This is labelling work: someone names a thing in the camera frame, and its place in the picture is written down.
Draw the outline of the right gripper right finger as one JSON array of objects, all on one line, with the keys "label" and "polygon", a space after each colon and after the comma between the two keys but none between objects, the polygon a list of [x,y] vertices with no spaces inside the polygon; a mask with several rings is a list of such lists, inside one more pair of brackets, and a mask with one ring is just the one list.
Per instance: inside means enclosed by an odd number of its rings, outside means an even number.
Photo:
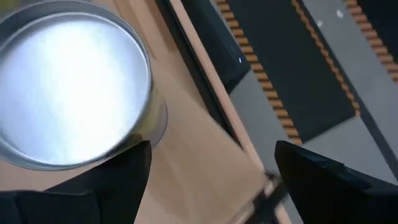
[{"label": "right gripper right finger", "polygon": [[275,160],[304,223],[397,223],[396,185],[287,141]]}]

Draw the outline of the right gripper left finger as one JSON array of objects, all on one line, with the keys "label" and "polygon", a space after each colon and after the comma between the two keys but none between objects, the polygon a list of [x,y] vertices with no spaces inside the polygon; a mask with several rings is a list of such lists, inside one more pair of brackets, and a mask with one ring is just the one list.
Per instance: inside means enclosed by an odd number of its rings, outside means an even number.
[{"label": "right gripper left finger", "polygon": [[142,141],[44,191],[1,192],[1,223],[134,223],[149,179],[152,148]]}]

